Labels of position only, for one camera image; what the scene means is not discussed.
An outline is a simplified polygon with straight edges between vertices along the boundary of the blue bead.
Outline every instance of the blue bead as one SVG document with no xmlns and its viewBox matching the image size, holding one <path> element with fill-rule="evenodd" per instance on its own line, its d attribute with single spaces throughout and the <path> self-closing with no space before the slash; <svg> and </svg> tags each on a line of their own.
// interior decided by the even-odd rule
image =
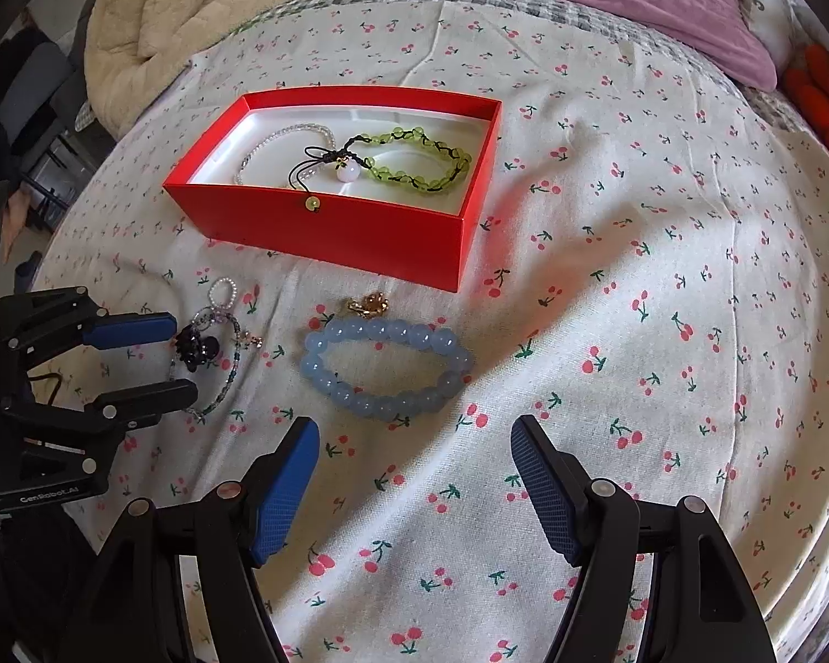
<svg viewBox="0 0 829 663">
<path fill-rule="evenodd" d="M 401 319 L 394 319 L 387 323 L 387 336 L 396 344 L 408 343 L 408 324 Z"/>
<path fill-rule="evenodd" d="M 335 388 L 336 378 L 332 372 L 328 369 L 320 369 L 313 376 L 313 385 L 316 387 L 316 391 L 319 391 L 326 396 L 332 393 L 332 389 Z"/>
<path fill-rule="evenodd" d="M 307 354 L 301 359 L 301 373 L 305 378 L 312 379 L 322 368 L 323 359 L 319 354 Z"/>
<path fill-rule="evenodd" d="M 439 377 L 436 387 L 445 398 L 454 398 L 463 391 L 464 382 L 457 371 L 446 371 Z"/>
<path fill-rule="evenodd" d="M 350 410 L 363 419 L 371 418 L 377 410 L 375 397 L 367 393 L 354 394 L 354 400 L 350 404 Z"/>
<path fill-rule="evenodd" d="M 329 347 L 329 342 L 325 338 L 323 332 L 312 331 L 307 336 L 304 336 L 304 348 L 307 351 L 312 351 L 314 354 L 321 354 Z"/>
<path fill-rule="evenodd" d="M 376 417 L 384 423 L 390 423 L 396 418 L 396 399 L 393 396 L 379 396 L 375 406 Z"/>
<path fill-rule="evenodd" d="M 325 338 L 329 341 L 338 342 L 344 338 L 344 325 L 341 320 L 332 319 L 329 323 L 325 325 L 325 329 L 323 330 L 325 333 Z"/>
<path fill-rule="evenodd" d="M 420 414 L 419 401 L 414 391 L 400 391 L 394 398 L 396 398 L 396 407 L 400 416 L 413 417 Z"/>
<path fill-rule="evenodd" d="M 350 402 L 354 398 L 354 387 L 346 381 L 339 381 L 336 383 L 332 391 L 332 401 L 340 407 L 349 407 Z"/>
<path fill-rule="evenodd" d="M 356 341 L 356 339 L 365 338 L 365 324 L 358 316 L 354 319 L 345 319 L 342 324 L 344 334 L 342 338 Z"/>
<path fill-rule="evenodd" d="M 458 346 L 448 355 L 448 367 L 451 371 L 469 373 L 475 366 L 475 356 L 462 346 Z"/>
<path fill-rule="evenodd" d="M 429 336 L 429 345 L 437 354 L 447 356 L 458 345 L 458 338 L 451 329 L 440 329 Z"/>
<path fill-rule="evenodd" d="M 415 324 L 408 330 L 408 343 L 418 351 L 429 349 L 429 337 L 432 333 L 431 328 L 426 324 Z"/>
<path fill-rule="evenodd" d="M 387 322 L 384 319 L 369 319 L 365 323 L 365 334 L 372 341 L 386 341 Z"/>
<path fill-rule="evenodd" d="M 442 394 L 435 386 L 428 386 L 426 389 L 418 391 L 417 398 L 420 409 L 431 414 L 435 414 L 445 405 L 445 399 L 442 398 Z"/>
</svg>

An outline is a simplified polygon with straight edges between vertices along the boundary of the orange plush toy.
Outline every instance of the orange plush toy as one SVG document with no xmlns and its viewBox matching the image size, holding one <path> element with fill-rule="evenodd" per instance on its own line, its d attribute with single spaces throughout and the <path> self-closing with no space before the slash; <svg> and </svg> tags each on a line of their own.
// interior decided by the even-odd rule
<svg viewBox="0 0 829 663">
<path fill-rule="evenodd" d="M 829 52 L 820 45 L 808 46 L 805 61 L 807 70 L 786 71 L 783 88 L 829 148 Z"/>
</svg>

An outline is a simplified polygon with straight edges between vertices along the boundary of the beige quilt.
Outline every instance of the beige quilt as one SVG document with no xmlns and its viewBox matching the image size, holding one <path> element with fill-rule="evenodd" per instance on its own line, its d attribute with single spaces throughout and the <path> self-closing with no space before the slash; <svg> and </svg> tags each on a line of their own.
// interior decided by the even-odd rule
<svg viewBox="0 0 829 663">
<path fill-rule="evenodd" d="M 191 55 L 287 0 L 96 0 L 86 36 L 93 111 L 117 139 Z"/>
</svg>

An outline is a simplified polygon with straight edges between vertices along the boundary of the bed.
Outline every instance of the bed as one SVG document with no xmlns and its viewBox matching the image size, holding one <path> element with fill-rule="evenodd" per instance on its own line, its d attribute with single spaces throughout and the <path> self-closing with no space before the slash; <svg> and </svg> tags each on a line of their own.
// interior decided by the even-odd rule
<svg viewBox="0 0 829 663">
<path fill-rule="evenodd" d="M 241 92 L 326 83 L 504 102 L 459 293 L 204 239 L 161 189 Z M 68 512 L 97 547 L 130 497 L 199 498 L 311 416 L 321 461 L 288 546 L 258 572 L 291 660 L 541 660 L 575 571 L 515 476 L 509 427 L 523 413 L 634 497 L 704 498 L 778 660 L 827 609 L 829 155 L 785 104 L 748 100 L 700 52 L 562 0 L 294 0 L 259 15 L 193 57 L 119 143 L 37 284 L 186 320 L 222 276 L 263 349 L 244 352 L 205 425 L 173 414 L 130 434 L 108 493 Z M 303 336 L 376 289 L 394 315 L 450 326 L 475 352 L 472 381 L 439 414 L 366 423 L 298 373 Z M 169 360 L 151 345 L 53 368 L 64 403 L 81 406 L 163 378 Z M 438 373 L 365 342 L 330 362 L 381 392 Z M 195 378 L 204 398 L 223 380 Z M 623 663 L 637 657 L 649 575 L 640 562 Z M 185 576 L 198 656 L 214 660 L 192 562 Z"/>
</svg>

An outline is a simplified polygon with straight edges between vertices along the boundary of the jewelry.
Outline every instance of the jewelry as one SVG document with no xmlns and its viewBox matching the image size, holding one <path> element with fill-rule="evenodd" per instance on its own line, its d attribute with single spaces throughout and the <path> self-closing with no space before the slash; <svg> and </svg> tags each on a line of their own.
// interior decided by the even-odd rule
<svg viewBox="0 0 829 663">
<path fill-rule="evenodd" d="M 230 297 L 224 304 L 219 304 L 214 296 L 214 290 L 217 289 L 218 285 L 221 285 L 221 283 L 227 283 L 230 285 Z M 207 367 L 214 366 L 212 360 L 214 360 L 214 357 L 217 356 L 219 349 L 217 338 L 214 336 L 206 336 L 205 338 L 201 338 L 201 332 L 205 332 L 205 330 L 211 327 L 212 324 L 222 324 L 224 322 L 230 322 L 233 327 L 233 358 L 232 363 L 230 363 L 230 373 L 227 374 L 227 380 L 224 382 L 221 391 L 218 391 L 218 395 L 214 398 L 214 401 L 212 401 L 212 403 L 210 403 L 208 407 L 205 407 L 203 410 L 199 410 L 195 407 L 185 409 L 186 413 L 193 416 L 197 423 L 205 424 L 206 416 L 211 414 L 221 405 L 221 402 L 224 401 L 224 398 L 227 396 L 227 392 L 230 391 L 230 387 L 233 385 L 233 380 L 237 377 L 237 369 L 239 368 L 239 351 L 243 345 L 245 345 L 246 349 L 250 346 L 260 349 L 263 344 L 263 340 L 259 336 L 252 336 L 248 331 L 243 331 L 239 326 L 239 321 L 233 314 L 230 313 L 230 308 L 234 305 L 234 303 L 236 303 L 236 299 L 236 283 L 226 276 L 218 279 L 217 282 L 213 283 L 211 288 L 208 290 L 208 301 L 211 306 L 203 307 L 200 311 L 198 311 L 191 319 L 191 322 L 186 327 L 181 329 L 179 334 L 176 336 L 176 353 L 186 364 L 187 370 L 193 373 L 196 371 L 198 366 L 203 364 Z M 176 360 L 175 357 L 172 357 L 169 364 L 170 381 L 175 379 L 175 366 Z"/>
<path fill-rule="evenodd" d="M 283 127 L 283 129 L 275 131 L 270 136 L 266 136 L 258 145 L 252 149 L 245 157 L 243 157 L 243 161 L 239 164 L 239 169 L 237 173 L 233 175 L 233 183 L 235 185 L 242 185 L 243 183 L 243 170 L 248 167 L 250 161 L 252 161 L 252 157 L 264 146 L 268 145 L 270 142 L 279 139 L 281 136 L 285 136 L 286 134 L 291 134 L 294 131 L 314 131 L 317 134 L 323 135 L 323 138 L 329 145 L 329 149 L 335 148 L 335 136 L 332 134 L 332 130 L 329 130 L 328 127 L 323 127 L 321 124 L 314 124 L 314 123 L 302 123 L 302 124 L 293 124 L 290 127 Z M 313 167 L 311 170 L 308 170 L 305 174 L 301 176 L 301 179 L 307 179 L 309 176 L 314 176 L 316 174 L 316 167 Z"/>
<path fill-rule="evenodd" d="M 444 177 L 428 182 L 422 176 L 411 176 L 401 170 L 394 174 L 389 167 L 376 166 L 375 160 L 372 157 L 365 157 L 363 159 L 355 152 L 350 151 L 350 145 L 355 142 L 363 142 L 363 144 L 367 145 L 385 145 L 389 142 L 398 141 L 420 145 L 425 149 L 435 149 L 444 158 L 453 161 L 454 166 L 448 170 Z M 321 164 L 335 162 L 335 173 L 342 182 L 352 182 L 360 176 L 363 170 L 367 170 L 379 182 L 411 185 L 418 192 L 435 194 L 444 192 L 459 177 L 463 178 L 463 176 L 466 176 L 466 172 L 469 172 L 470 163 L 473 161 L 473 158 L 462 149 L 450 148 L 444 142 L 428 139 L 421 127 L 414 127 L 411 130 L 403 130 L 402 127 L 396 127 L 392 132 L 387 132 L 386 134 L 357 134 L 347 139 L 347 143 L 337 152 L 332 151 L 330 148 L 323 148 L 322 146 L 307 146 L 304 148 L 304 154 L 307 154 L 309 159 L 296 165 L 289 172 L 289 185 L 294 188 L 294 183 L 292 183 L 292 179 L 294 179 L 301 185 L 301 188 L 305 192 L 309 192 L 309 189 L 304 185 L 303 180 L 307 176 L 311 176 L 316 170 L 316 167 Z"/>
<path fill-rule="evenodd" d="M 375 311 L 376 302 L 381 312 L 386 311 L 386 299 L 381 293 L 371 294 L 363 302 L 347 302 L 351 310 L 362 309 L 360 317 L 332 319 L 322 331 L 312 331 L 304 338 L 307 354 L 301 359 L 301 373 L 316 387 L 320 393 L 330 397 L 338 406 L 349 408 L 354 414 L 363 418 L 376 418 L 385 423 L 406 417 L 412 418 L 422 412 L 434 413 L 444 407 L 449 399 L 457 396 L 464 388 L 463 377 L 473 370 L 475 357 L 458 343 L 458 338 L 451 329 L 433 330 L 426 324 L 410 324 L 401 319 L 385 320 Z M 448 359 L 448 369 L 436 382 L 420 391 L 401 391 L 395 396 L 372 396 L 360 391 L 354 393 L 354 387 L 339 380 L 323 364 L 320 356 L 328 351 L 331 344 L 341 341 L 357 341 L 369 338 L 372 341 L 391 341 L 395 344 L 411 346 L 417 351 L 432 349 L 436 354 Z"/>
</svg>

